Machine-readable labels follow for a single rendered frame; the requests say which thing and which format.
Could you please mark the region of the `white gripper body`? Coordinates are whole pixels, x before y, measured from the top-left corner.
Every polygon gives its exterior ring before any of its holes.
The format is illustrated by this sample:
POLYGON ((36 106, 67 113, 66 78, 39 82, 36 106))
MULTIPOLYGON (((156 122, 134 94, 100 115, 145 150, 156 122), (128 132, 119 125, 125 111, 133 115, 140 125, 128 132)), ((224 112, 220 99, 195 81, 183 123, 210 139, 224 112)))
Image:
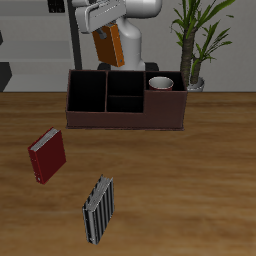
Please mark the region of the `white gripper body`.
POLYGON ((124 0, 74 0, 79 31, 90 34, 102 26, 124 16, 124 0))

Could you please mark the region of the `orange book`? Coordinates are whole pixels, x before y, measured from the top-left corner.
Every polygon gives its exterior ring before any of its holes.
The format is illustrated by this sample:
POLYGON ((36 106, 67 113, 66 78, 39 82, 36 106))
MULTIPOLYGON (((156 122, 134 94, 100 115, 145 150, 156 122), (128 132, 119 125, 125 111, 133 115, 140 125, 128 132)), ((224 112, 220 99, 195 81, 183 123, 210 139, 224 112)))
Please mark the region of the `orange book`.
POLYGON ((125 62, 118 25, 108 23, 101 29, 107 34, 107 38, 104 40, 100 39, 97 33, 98 29, 92 33, 98 59, 111 66, 123 66, 125 62))

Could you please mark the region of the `red mug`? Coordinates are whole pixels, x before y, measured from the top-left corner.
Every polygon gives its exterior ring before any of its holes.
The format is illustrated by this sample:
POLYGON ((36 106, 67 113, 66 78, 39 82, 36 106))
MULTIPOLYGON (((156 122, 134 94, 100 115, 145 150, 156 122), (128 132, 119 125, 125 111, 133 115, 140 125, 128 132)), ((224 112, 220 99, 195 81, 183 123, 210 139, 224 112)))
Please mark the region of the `red mug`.
POLYGON ((168 91, 171 90, 174 82, 168 77, 157 76, 149 80, 149 88, 151 90, 168 91))

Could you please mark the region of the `dark brown desk caddy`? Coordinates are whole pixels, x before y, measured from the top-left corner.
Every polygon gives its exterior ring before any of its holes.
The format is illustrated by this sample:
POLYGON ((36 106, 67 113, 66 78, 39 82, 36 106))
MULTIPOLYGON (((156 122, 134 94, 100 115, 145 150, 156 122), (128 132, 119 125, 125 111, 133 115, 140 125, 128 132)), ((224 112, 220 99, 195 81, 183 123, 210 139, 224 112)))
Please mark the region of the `dark brown desk caddy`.
POLYGON ((66 118, 69 129, 181 130, 187 89, 173 71, 71 70, 66 118), (149 80, 168 77, 171 90, 151 90, 149 80))

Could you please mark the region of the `red book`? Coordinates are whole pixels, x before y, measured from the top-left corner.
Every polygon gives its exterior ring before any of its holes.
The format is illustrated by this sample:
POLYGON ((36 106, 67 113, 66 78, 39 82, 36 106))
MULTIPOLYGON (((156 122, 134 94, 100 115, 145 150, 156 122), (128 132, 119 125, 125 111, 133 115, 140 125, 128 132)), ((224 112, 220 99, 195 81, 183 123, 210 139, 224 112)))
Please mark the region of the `red book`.
POLYGON ((47 183, 66 163, 61 131, 51 127, 28 147, 28 153, 36 181, 47 183))

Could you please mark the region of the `black and grey striped book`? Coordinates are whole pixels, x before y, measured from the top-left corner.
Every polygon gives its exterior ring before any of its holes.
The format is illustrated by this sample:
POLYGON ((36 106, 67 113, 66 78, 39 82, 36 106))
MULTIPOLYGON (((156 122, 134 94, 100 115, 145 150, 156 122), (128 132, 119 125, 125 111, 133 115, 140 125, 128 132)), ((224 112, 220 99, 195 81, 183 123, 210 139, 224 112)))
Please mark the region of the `black and grey striped book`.
POLYGON ((100 176, 82 207, 87 241, 97 245, 114 213, 113 179, 100 176))

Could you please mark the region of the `green pot plant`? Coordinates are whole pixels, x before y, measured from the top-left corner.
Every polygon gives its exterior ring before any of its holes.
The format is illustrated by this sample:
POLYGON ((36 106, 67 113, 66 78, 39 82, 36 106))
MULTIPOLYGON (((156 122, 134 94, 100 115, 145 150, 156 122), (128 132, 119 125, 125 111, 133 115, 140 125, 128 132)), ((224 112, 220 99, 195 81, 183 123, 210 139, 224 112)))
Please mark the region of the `green pot plant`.
POLYGON ((219 21, 209 27, 205 27, 205 24, 235 0, 223 0, 220 3, 213 0, 205 10, 201 9, 201 2, 202 0, 181 0, 179 5, 182 12, 174 9, 178 18, 170 26, 174 30, 173 25, 177 24, 181 29, 175 33, 179 39, 177 44, 182 48, 180 72, 186 87, 195 86, 199 82, 201 65, 205 60, 214 60, 212 53, 215 50, 231 44, 231 41, 225 41, 229 28, 214 38, 219 21))

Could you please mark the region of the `black vertical post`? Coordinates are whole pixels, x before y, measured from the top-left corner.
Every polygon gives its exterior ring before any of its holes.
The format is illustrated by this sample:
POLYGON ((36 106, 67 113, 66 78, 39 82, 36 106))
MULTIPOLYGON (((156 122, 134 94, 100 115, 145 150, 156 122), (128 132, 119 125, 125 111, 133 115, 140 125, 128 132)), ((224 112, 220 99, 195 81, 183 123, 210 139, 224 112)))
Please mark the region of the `black vertical post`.
POLYGON ((80 38, 78 32, 78 26, 75 18, 75 8, 72 5, 72 0, 67 0, 68 13, 69 13, 69 23, 71 32, 71 41, 74 57, 74 68, 76 70, 82 69, 82 58, 80 49, 80 38))

